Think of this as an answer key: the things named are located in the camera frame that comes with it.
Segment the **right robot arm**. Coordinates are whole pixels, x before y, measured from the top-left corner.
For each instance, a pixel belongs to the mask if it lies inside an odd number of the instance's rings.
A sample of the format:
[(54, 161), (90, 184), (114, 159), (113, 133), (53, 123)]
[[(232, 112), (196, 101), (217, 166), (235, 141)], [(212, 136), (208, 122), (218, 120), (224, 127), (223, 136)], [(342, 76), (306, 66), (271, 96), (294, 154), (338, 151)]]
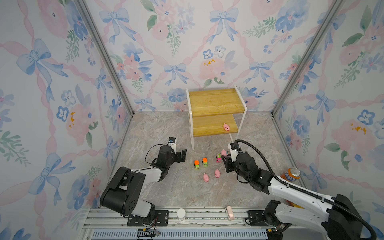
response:
[(235, 172), (254, 190), (283, 198), (298, 207), (280, 201), (270, 201), (262, 220), (272, 227), (298, 225), (321, 234), (330, 240), (375, 240), (377, 233), (363, 219), (353, 203), (344, 195), (322, 195), (259, 168), (247, 152), (222, 157), (226, 172)]

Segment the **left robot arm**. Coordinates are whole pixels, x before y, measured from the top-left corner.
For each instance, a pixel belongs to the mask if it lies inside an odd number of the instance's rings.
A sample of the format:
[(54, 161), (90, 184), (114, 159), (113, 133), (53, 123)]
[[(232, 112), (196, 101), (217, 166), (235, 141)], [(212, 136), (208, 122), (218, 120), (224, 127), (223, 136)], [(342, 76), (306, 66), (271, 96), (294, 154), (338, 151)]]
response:
[(147, 168), (132, 170), (120, 167), (100, 197), (100, 205), (128, 219), (128, 225), (153, 225), (155, 205), (140, 198), (143, 186), (162, 181), (173, 163), (183, 163), (187, 150), (176, 152), (170, 145), (160, 144), (158, 157)]

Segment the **pink toy pig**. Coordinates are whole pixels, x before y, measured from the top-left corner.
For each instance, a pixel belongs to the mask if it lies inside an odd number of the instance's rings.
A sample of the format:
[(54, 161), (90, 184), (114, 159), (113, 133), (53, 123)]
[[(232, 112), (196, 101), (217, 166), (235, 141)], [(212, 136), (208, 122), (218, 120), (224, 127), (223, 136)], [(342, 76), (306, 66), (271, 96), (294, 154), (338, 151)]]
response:
[(215, 177), (218, 179), (218, 178), (220, 178), (220, 176), (221, 176), (220, 171), (218, 169), (216, 169), (215, 170)]
[(204, 173), (204, 174), (203, 174), (203, 181), (204, 181), (205, 183), (208, 183), (209, 180), (210, 180), (209, 176), (208, 176), (206, 173)]
[(223, 128), (226, 132), (229, 132), (231, 130), (231, 128), (228, 124), (223, 124)]

